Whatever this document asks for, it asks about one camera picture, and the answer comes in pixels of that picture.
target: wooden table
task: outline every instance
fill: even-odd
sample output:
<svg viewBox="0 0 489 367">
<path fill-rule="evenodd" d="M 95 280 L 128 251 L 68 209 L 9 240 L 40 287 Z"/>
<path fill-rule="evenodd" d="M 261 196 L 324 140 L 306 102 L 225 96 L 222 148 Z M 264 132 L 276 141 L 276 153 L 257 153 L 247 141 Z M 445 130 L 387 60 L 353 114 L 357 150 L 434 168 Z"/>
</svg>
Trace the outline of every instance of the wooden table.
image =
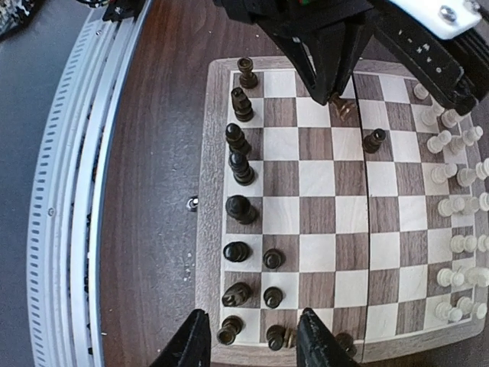
<svg viewBox="0 0 489 367">
<path fill-rule="evenodd" d="M 149 365 L 193 309 L 197 216 L 185 202 L 198 192 L 207 69 L 214 59 L 245 55 L 280 51 L 211 1 L 154 2 L 121 98 L 105 192 L 107 367 Z M 376 41 L 364 57 L 395 61 Z M 483 103 L 474 114 L 487 112 Z M 487 157 L 487 135 L 479 145 Z M 371 365 L 487 365 L 487 339 L 488 327 L 474 339 Z"/>
</svg>

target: white chess piece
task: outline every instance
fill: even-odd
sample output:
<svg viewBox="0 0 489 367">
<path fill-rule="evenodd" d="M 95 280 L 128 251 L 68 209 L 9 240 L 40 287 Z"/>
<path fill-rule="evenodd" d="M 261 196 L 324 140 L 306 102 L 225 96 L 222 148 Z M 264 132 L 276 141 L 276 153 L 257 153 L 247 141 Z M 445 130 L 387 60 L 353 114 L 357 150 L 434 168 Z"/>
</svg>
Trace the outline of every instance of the white chess piece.
<svg viewBox="0 0 489 367">
<path fill-rule="evenodd" d="M 454 213 L 461 212 L 465 208 L 463 197 L 456 199 L 443 199 L 438 203 L 438 213 L 440 216 L 452 216 Z"/>
<path fill-rule="evenodd" d="M 449 287 L 450 285 L 461 287 L 465 283 L 465 276 L 452 269 L 443 268 L 436 275 L 436 281 L 442 287 Z"/>
<path fill-rule="evenodd" d="M 474 314 L 479 320 L 482 320 L 487 315 L 487 304 L 481 302 L 472 302 L 469 297 L 461 297 L 457 302 L 459 308 L 464 315 Z"/>
<path fill-rule="evenodd" d="M 435 184 L 443 184 L 450 177 L 457 174 L 457 165 L 455 163 L 447 163 L 443 166 L 436 166 L 431 170 L 431 179 Z"/>
<path fill-rule="evenodd" d="M 450 303 L 441 302 L 438 304 L 438 306 L 436 306 L 435 316 L 443 321 L 452 321 L 453 323 L 457 323 L 462 319 L 464 314 L 459 308 L 453 307 Z"/>
<path fill-rule="evenodd" d="M 452 134 L 448 130 L 443 130 L 437 136 L 433 136 L 426 142 L 426 147 L 433 153 L 439 153 L 452 140 Z"/>
<path fill-rule="evenodd" d="M 454 235 L 450 240 L 450 249 L 456 253 L 461 254 L 465 252 L 474 252 L 477 248 L 477 239 L 473 235 Z"/>
<path fill-rule="evenodd" d="M 428 98 L 429 92 L 421 83 L 417 83 L 414 87 L 414 96 L 423 101 Z"/>
</svg>

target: chessboard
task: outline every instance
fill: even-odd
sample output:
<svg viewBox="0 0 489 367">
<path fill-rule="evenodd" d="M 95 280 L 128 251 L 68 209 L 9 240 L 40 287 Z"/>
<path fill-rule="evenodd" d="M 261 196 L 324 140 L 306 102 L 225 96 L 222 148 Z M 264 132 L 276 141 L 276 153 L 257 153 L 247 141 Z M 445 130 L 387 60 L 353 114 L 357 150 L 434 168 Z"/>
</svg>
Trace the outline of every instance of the chessboard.
<svg viewBox="0 0 489 367">
<path fill-rule="evenodd" d="M 450 251 L 454 235 L 489 234 L 487 213 L 439 215 L 441 200 L 479 196 L 484 181 L 460 187 L 456 177 L 436 184 L 430 173 L 446 163 L 458 169 L 481 161 L 478 145 L 458 154 L 444 147 L 429 152 L 426 142 L 445 130 L 439 119 L 423 123 L 431 99 L 417 99 L 418 83 L 402 65 L 360 60 L 342 98 L 358 112 L 344 121 L 336 107 L 315 103 L 285 57 L 254 58 L 259 84 L 244 92 L 254 117 L 236 119 L 230 92 L 239 86 L 237 59 L 209 68 L 202 139 L 196 253 L 196 306 L 209 313 L 212 361 L 240 365 L 296 365 L 295 349 L 272 351 L 266 331 L 275 324 L 296 328 L 311 307 L 334 335 L 355 341 L 355 359 L 373 362 L 448 345 L 479 334 L 484 319 L 464 316 L 456 323 L 435 315 L 441 302 L 461 297 L 487 302 L 487 288 L 441 287 L 443 268 L 487 266 L 484 252 Z M 239 125 L 251 145 L 255 179 L 241 186 L 228 165 L 225 127 Z M 477 125 L 464 118 L 452 135 Z M 362 139 L 376 128 L 387 138 L 374 154 Z M 244 226 L 230 218 L 225 201 L 246 196 L 259 212 Z M 251 256 L 224 259 L 230 242 L 245 242 Z M 264 267 L 263 254 L 277 248 L 285 262 Z M 252 295 L 239 307 L 223 307 L 222 295 L 244 282 Z M 276 309 L 263 293 L 278 287 L 285 297 Z M 230 346 L 216 334 L 229 316 L 243 320 Z"/>
</svg>

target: screw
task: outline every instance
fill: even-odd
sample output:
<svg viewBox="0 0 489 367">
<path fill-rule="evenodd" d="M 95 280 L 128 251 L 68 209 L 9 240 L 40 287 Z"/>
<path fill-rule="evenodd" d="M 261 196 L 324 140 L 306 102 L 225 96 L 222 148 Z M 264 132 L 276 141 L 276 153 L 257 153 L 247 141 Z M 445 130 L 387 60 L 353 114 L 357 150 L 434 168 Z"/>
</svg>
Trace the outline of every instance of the screw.
<svg viewBox="0 0 489 367">
<path fill-rule="evenodd" d="M 449 6 L 442 5 L 439 14 L 440 17 L 442 17 L 442 19 L 444 21 L 447 21 L 448 23 L 455 23 L 455 21 L 457 20 L 457 13 L 455 13 L 455 11 Z"/>
</svg>

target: gray floor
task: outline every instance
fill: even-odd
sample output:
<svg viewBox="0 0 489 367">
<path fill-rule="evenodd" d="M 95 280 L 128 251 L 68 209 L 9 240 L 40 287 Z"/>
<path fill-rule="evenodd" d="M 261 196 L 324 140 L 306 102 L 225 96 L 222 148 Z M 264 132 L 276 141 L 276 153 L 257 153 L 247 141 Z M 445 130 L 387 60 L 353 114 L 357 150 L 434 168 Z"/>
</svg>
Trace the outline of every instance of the gray floor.
<svg viewBox="0 0 489 367">
<path fill-rule="evenodd" d="M 32 178 L 54 92 L 89 9 L 46 0 L 25 31 L 0 43 L 0 366 L 34 365 L 25 253 Z"/>
</svg>

